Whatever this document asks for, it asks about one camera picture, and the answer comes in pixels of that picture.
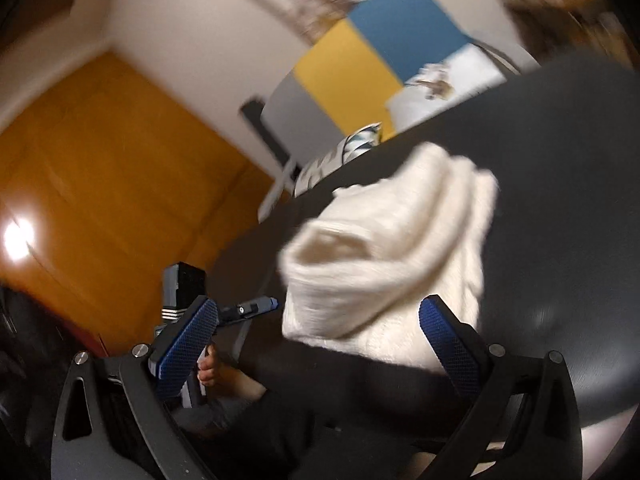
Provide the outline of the person's left hand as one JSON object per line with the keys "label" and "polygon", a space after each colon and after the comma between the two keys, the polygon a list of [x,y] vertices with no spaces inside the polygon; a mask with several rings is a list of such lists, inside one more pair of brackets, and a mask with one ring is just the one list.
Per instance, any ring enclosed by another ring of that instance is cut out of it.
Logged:
{"label": "person's left hand", "polygon": [[204,356],[198,360],[198,381],[205,388],[230,390],[233,387],[236,369],[218,356],[214,344],[206,347]]}

